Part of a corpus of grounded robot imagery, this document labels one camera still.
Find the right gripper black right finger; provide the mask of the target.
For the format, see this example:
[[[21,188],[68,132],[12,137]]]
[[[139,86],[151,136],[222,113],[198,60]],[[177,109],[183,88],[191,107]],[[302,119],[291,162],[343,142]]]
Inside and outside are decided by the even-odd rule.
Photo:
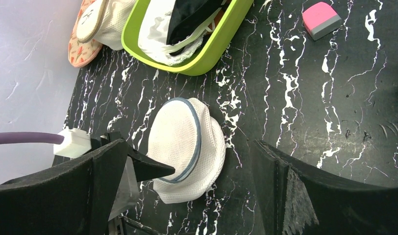
[[[264,141],[250,146],[267,235],[398,235],[398,187],[349,180]]]

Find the white mesh laundry bag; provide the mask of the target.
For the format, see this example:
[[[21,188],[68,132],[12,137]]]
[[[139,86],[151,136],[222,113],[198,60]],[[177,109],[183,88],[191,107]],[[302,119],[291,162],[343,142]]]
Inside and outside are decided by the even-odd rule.
[[[176,97],[158,111],[149,133],[148,157],[175,172],[153,180],[165,204],[193,201],[218,178],[226,145],[219,123],[197,98]]]

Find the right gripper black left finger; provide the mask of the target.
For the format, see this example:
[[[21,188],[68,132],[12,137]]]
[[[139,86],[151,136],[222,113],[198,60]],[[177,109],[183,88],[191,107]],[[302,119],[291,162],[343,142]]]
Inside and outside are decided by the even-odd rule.
[[[0,185],[0,235],[102,235],[127,160],[116,140]]]

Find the white bra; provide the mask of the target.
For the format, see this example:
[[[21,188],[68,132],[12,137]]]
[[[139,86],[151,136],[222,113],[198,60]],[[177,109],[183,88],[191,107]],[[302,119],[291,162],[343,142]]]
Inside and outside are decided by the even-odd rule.
[[[138,37],[138,47],[142,52],[167,66],[175,66],[189,59],[202,46],[205,36],[216,29],[223,14],[223,7],[220,7],[186,39],[168,45],[166,41],[174,3],[175,0],[152,0],[142,20]]]

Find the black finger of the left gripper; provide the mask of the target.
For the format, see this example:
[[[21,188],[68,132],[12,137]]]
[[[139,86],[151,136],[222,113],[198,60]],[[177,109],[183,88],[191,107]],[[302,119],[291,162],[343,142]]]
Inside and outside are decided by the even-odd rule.
[[[141,154],[119,132],[100,137],[99,181],[101,183],[137,183],[171,175],[175,169]]]

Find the black bra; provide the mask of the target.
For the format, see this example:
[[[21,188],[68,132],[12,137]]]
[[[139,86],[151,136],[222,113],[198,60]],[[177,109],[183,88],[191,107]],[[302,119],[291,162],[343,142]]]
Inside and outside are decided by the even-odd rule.
[[[176,0],[174,3],[166,44],[175,45],[223,6],[223,0]]]

